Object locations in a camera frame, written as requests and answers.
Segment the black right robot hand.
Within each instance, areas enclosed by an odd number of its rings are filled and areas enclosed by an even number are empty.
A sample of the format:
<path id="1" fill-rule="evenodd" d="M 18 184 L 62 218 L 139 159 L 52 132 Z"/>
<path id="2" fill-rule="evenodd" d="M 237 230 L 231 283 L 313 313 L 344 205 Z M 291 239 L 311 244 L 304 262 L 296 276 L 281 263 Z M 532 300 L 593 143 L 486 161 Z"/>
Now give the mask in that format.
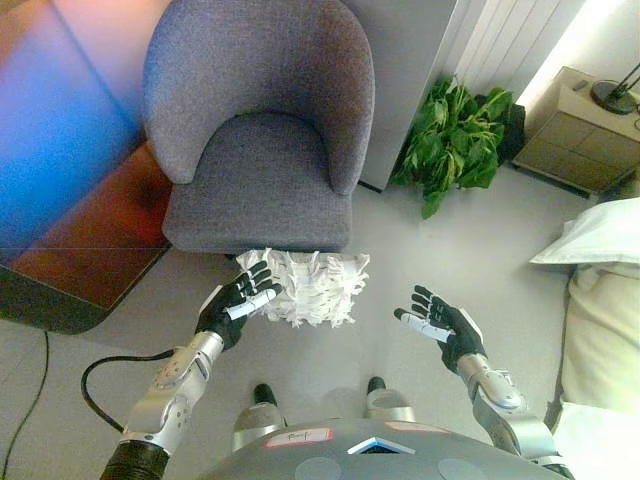
<path id="1" fill-rule="evenodd" d="M 482 332 L 463 308 L 450 305 L 421 285 L 414 286 L 411 300 L 411 310 L 396 308 L 395 318 L 436 340 L 448 370 L 456 373 L 458 361 L 467 354 L 487 357 Z"/>

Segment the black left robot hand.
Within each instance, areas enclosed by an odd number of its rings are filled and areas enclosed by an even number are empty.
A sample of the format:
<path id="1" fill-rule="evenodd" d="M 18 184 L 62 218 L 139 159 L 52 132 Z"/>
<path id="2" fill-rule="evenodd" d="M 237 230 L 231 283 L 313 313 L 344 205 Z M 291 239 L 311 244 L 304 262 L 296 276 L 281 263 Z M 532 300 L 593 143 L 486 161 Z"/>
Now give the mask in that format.
<path id="1" fill-rule="evenodd" d="M 235 346 L 247 319 L 283 291 L 271 274 L 267 262 L 259 261 L 230 283 L 218 285 L 200 307 L 195 333 L 217 334 L 224 350 Z"/>

